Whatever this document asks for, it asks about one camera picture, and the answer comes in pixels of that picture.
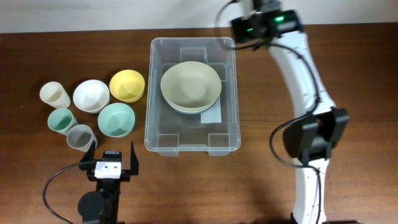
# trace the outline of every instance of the wooden table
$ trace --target wooden table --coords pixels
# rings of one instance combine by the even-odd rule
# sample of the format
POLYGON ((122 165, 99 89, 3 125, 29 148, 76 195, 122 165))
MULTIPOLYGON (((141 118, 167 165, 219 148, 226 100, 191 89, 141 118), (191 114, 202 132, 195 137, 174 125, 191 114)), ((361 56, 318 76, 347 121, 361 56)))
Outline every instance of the wooden table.
MULTIPOLYGON (((308 26, 307 31, 323 83, 351 116, 328 168, 326 215, 329 220, 396 223, 398 24, 308 26)), ((211 29, 1 34, 0 223, 61 223, 43 205, 43 186, 83 155, 47 127, 53 108, 40 101, 44 83, 58 81, 72 96, 83 80, 109 83, 127 68, 147 79, 152 39, 212 35, 211 29)), ((290 96, 266 50, 240 51, 236 62, 242 145, 226 157, 149 152, 144 147, 146 93, 131 104, 136 127, 122 139, 104 136, 97 114, 71 105, 79 123, 98 137, 96 157, 106 150, 122 151, 127 169, 130 141, 135 142, 140 174, 121 186, 120 221, 249 223, 289 217, 294 171, 273 158, 267 141, 278 124, 292 118, 290 96)), ((275 143, 286 156, 281 136, 275 143)), ((80 223, 77 202, 94 189, 84 172, 70 170, 50 185, 49 204, 80 223)))

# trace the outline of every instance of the cup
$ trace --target cup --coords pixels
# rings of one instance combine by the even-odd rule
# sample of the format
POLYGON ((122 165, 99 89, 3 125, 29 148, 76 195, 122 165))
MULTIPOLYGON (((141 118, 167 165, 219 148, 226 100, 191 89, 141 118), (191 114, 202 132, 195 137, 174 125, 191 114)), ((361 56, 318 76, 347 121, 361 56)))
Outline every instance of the cup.
POLYGON ((142 97, 145 88, 144 77, 134 70, 123 70, 115 74, 109 83, 112 95, 125 103, 132 103, 142 97))
POLYGON ((73 149, 83 152, 88 151, 93 141, 95 141, 95 148, 97 148, 97 138, 91 128, 84 124, 79 124, 71 128, 67 135, 68 145, 73 149))
POLYGON ((88 113, 99 113, 109 104, 109 88, 99 80, 87 80, 73 92, 76 107, 88 113))
POLYGON ((70 106, 68 93, 58 82, 46 83, 40 90, 40 99, 56 109, 70 106))
POLYGON ((67 135, 69 130, 79 123, 70 110, 60 108, 50 114, 47 124, 51 130, 67 135))
POLYGON ((129 105, 113 103, 105 107, 98 116, 98 126, 109 137, 125 137, 132 131, 136 115, 129 105))

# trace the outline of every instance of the teal cup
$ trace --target teal cup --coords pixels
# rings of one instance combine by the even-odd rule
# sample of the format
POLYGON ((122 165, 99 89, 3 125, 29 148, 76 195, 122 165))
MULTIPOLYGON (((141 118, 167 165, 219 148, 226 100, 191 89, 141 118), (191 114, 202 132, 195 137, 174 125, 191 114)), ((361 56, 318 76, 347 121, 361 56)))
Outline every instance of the teal cup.
POLYGON ((67 135, 79 123, 70 110, 60 108, 50 114, 47 124, 51 130, 67 135))
POLYGON ((107 136, 122 138, 130 134, 136 122, 136 115, 130 106, 113 103, 105 107, 98 116, 99 130, 107 136))

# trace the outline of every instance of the green bowl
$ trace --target green bowl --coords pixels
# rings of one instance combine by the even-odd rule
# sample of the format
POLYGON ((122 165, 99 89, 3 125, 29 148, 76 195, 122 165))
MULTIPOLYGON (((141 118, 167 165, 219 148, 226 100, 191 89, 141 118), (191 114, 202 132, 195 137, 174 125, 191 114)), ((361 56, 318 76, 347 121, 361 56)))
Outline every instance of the green bowl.
POLYGON ((99 130, 107 136, 122 138, 130 134, 136 115, 130 106, 113 103, 106 106, 98 116, 99 130))

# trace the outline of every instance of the plastic bin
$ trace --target plastic bin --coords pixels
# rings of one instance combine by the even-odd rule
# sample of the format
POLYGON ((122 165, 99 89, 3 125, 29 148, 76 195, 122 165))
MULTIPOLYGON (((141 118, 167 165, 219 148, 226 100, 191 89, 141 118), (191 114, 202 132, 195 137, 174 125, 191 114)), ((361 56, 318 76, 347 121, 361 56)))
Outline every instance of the plastic bin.
MULTIPOLYGON (((221 38, 230 46, 230 38, 221 38)), ((216 38, 156 38, 150 45, 150 71, 145 126, 145 147, 161 156, 181 151, 207 151, 226 156, 241 145, 235 52, 225 50, 216 38), (172 66, 197 61, 213 67, 221 78, 221 121, 203 123, 200 114, 181 114, 162 96, 160 80, 172 66)))

